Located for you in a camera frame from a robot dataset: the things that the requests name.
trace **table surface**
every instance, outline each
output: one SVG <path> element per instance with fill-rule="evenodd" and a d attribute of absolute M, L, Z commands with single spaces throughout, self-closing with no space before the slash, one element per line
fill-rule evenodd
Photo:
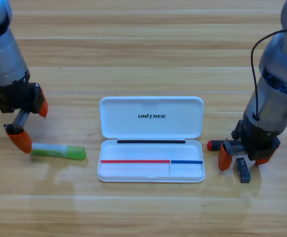
<path fill-rule="evenodd" d="M 287 237 L 287 128 L 268 164 L 248 161 L 249 184 L 235 167 L 221 173 L 206 149 L 241 119 L 250 50 L 280 29 L 283 3 L 12 0 L 13 33 L 49 102 L 48 117 L 31 115 L 25 128 L 34 142 L 85 146 L 88 159 L 21 153 L 2 127 L 15 114 L 0 113 L 0 237 Z M 206 179 L 100 182 L 99 100 L 112 95 L 201 97 Z"/>

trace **logo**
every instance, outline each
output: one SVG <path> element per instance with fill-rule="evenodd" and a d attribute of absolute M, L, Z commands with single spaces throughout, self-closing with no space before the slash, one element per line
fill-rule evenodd
<path fill-rule="evenodd" d="M 150 115 L 150 114 L 147 114 L 147 115 L 138 115 L 139 118 L 147 118 L 147 119 L 165 119 L 166 118 L 166 115 Z"/>

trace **black cable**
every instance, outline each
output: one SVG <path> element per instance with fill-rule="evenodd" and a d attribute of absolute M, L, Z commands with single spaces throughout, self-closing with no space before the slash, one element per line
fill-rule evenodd
<path fill-rule="evenodd" d="M 258 120 L 258 95 L 257 95 L 257 83 L 256 83 L 256 77 L 255 77 L 255 71 L 254 71 L 254 65 L 253 65 L 253 53 L 255 48 L 264 40 L 266 40 L 267 38 L 270 38 L 271 36 L 274 36 L 276 34 L 279 33 L 284 33 L 287 32 L 287 29 L 285 30 L 280 30 L 280 31 L 275 31 L 265 37 L 263 37 L 262 39 L 260 39 L 258 42 L 256 42 L 256 44 L 253 46 L 252 51 L 251 51 L 251 67 L 252 67 L 252 73 L 253 73 L 253 79 L 254 79 L 254 86 L 255 86 L 255 99 L 256 99 L 256 116 L 255 119 Z"/>

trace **black stripe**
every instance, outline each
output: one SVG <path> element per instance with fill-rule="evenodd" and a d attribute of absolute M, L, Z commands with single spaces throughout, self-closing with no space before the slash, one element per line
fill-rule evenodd
<path fill-rule="evenodd" d="M 184 144 L 185 140 L 117 140 L 117 143 L 176 143 Z"/>

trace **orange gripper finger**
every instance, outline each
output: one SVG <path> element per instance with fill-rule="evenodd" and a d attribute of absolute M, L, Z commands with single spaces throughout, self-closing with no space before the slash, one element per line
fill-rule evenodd
<path fill-rule="evenodd" d="M 232 156 L 229 155 L 226 150 L 224 149 L 224 146 L 221 145 L 219 154 L 218 154 L 218 166 L 221 171 L 225 171 L 229 169 L 232 162 Z"/>
<path fill-rule="evenodd" d="M 25 131 L 17 135 L 10 135 L 11 141 L 24 153 L 30 153 L 32 151 L 32 140 L 29 134 Z"/>
<path fill-rule="evenodd" d="M 255 161 L 255 165 L 265 164 L 265 163 L 267 163 L 269 160 L 270 160 L 270 158 L 268 158 L 268 159 L 257 159 L 257 160 Z"/>
<path fill-rule="evenodd" d="M 43 95 L 44 97 L 44 102 L 43 104 L 41 105 L 41 108 L 39 110 L 39 115 L 42 116 L 42 117 L 46 117 L 47 116 L 47 113 L 48 113 L 48 103 L 47 103 L 47 100 L 43 94 L 43 91 L 41 91 L 41 94 Z"/>

